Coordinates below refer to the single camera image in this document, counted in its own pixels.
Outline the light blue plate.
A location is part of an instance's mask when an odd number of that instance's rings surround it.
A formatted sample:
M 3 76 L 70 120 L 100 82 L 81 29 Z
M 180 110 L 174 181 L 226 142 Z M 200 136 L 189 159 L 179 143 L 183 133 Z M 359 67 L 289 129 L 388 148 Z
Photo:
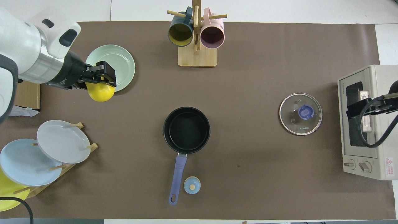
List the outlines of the light blue plate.
M 61 163 L 47 157 L 35 139 L 17 139 L 0 152 L 0 167 L 12 181 L 30 187 L 50 184 L 58 179 L 62 169 L 50 170 Z

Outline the yellow potato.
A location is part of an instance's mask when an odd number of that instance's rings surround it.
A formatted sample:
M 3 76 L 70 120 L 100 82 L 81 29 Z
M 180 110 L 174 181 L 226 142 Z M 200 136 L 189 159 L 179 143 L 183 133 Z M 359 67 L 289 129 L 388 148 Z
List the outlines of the yellow potato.
M 115 93 L 115 87 L 104 83 L 85 82 L 89 96 L 97 102 L 110 100 Z

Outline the yellow plate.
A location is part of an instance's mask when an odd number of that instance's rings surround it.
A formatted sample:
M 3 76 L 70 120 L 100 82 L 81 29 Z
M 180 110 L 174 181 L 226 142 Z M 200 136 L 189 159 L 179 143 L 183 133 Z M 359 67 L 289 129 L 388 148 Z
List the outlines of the yellow plate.
M 10 180 L 0 168 L 0 197 L 17 197 L 25 200 L 30 193 L 30 190 L 25 190 L 21 193 L 14 194 L 15 191 L 26 188 L 26 186 L 15 183 Z M 21 204 L 15 200 L 0 200 L 0 212 L 10 210 Z

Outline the pink ribbed mug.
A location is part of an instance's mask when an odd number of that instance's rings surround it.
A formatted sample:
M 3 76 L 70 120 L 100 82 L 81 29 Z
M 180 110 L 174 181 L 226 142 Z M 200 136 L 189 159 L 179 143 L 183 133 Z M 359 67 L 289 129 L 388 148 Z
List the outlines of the pink ribbed mug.
M 209 49 L 217 49 L 225 41 L 224 21 L 222 18 L 210 19 L 216 14 L 211 13 L 210 8 L 204 9 L 203 21 L 200 30 L 200 42 Z

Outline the dark teal mug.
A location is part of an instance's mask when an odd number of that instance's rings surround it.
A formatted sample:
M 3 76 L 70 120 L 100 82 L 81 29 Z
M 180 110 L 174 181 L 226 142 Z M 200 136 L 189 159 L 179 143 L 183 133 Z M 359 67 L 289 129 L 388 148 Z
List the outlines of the dark teal mug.
M 178 47 L 189 45 L 193 40 L 193 8 L 188 6 L 185 12 L 180 12 L 183 17 L 174 16 L 168 30 L 168 38 Z

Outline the white crumpled sheet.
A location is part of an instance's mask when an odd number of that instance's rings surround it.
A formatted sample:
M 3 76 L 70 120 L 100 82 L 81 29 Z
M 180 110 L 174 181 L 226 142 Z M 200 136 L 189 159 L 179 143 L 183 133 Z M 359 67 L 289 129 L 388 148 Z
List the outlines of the white crumpled sheet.
M 28 117 L 33 117 L 35 115 L 39 114 L 39 110 L 33 109 L 33 108 L 25 108 L 21 106 L 16 106 L 14 105 L 9 116 L 10 117 L 16 117 L 16 116 L 28 116 Z

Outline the glass lid blue knob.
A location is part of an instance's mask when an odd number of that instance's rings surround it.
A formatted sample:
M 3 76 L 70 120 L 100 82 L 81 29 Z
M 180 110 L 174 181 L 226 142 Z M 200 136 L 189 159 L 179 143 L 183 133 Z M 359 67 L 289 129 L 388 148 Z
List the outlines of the glass lid blue knob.
M 323 111 L 316 98 L 299 92 L 282 100 L 279 118 L 282 126 L 291 134 L 306 136 L 320 127 Z

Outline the wooden mug tree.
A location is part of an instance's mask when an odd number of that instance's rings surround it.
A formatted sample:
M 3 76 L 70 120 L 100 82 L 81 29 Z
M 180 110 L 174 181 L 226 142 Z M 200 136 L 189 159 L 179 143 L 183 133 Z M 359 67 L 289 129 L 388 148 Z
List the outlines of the wooden mug tree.
M 204 47 L 200 42 L 201 23 L 204 9 L 201 8 L 201 0 L 192 0 L 193 8 L 193 40 L 184 47 L 178 47 L 178 65 L 186 68 L 214 68 L 217 65 L 217 49 Z M 180 12 L 167 11 L 173 16 L 183 17 Z M 211 16 L 210 19 L 227 18 L 226 14 Z

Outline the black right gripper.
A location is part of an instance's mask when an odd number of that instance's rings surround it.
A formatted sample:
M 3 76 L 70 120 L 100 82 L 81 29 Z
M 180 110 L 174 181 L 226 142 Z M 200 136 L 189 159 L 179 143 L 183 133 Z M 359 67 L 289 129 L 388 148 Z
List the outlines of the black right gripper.
M 346 111 L 347 119 L 358 117 L 364 108 L 366 108 L 364 116 L 389 114 L 398 111 L 398 80 L 390 86 L 388 94 L 381 95 L 375 99 L 376 102 L 373 103 L 373 106 L 369 107 L 366 107 L 366 105 L 372 101 L 372 98 L 366 98 L 348 105 Z

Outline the brown table mat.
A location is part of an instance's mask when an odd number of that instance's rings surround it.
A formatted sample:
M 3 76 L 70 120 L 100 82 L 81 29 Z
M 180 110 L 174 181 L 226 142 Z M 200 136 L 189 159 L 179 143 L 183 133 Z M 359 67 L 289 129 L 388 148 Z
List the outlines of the brown table mat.
M 43 85 L 41 112 L 0 125 L 0 151 L 36 139 L 48 120 L 81 122 L 98 144 L 87 160 L 29 198 L 36 218 L 394 219 L 390 181 L 343 171 L 337 80 L 378 64 L 374 25 L 225 23 L 215 68 L 181 68 L 167 38 L 169 22 L 81 22 L 71 50 L 83 60 L 116 44 L 133 56 L 132 82 L 109 101 L 84 90 Z M 281 124 L 279 108 L 293 93 L 320 103 L 312 134 Z M 168 197 L 177 153 L 163 124 L 176 108 L 198 108 L 210 139 L 188 155 L 183 177 L 195 195 Z

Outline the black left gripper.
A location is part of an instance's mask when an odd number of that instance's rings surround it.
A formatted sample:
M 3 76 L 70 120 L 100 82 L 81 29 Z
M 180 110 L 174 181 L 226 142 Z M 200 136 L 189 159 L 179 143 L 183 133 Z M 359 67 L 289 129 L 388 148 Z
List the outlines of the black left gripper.
M 95 64 L 99 69 L 94 72 L 89 71 L 90 65 L 85 64 L 74 52 L 69 51 L 64 57 L 63 65 L 59 73 L 47 85 L 65 90 L 85 89 L 88 83 L 102 83 L 111 87 L 116 87 L 116 72 L 106 61 Z

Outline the beige toaster oven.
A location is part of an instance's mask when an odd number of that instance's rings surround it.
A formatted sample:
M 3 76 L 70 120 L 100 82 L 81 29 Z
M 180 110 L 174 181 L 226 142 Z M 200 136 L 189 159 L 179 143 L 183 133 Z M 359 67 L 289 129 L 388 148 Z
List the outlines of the beige toaster oven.
M 398 180 L 398 111 L 347 119 L 347 106 L 386 95 L 398 80 L 398 65 L 368 65 L 337 82 L 343 170 L 376 180 Z

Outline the wooden two-tier shelf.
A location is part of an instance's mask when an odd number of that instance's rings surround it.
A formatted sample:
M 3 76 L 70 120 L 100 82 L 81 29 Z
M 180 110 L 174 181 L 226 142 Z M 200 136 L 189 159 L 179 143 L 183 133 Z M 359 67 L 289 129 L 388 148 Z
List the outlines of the wooden two-tier shelf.
M 23 81 L 17 84 L 14 105 L 34 110 L 41 109 L 41 85 Z

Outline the pale green plate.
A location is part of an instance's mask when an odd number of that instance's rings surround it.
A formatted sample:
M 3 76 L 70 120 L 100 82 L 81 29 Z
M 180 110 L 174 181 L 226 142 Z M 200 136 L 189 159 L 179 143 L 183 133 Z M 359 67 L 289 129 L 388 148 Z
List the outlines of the pale green plate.
M 133 80 L 135 75 L 135 61 L 125 48 L 115 44 L 106 44 L 96 48 L 86 59 L 86 63 L 92 66 L 100 61 L 107 62 L 116 72 L 117 85 L 115 92 L 123 90 Z

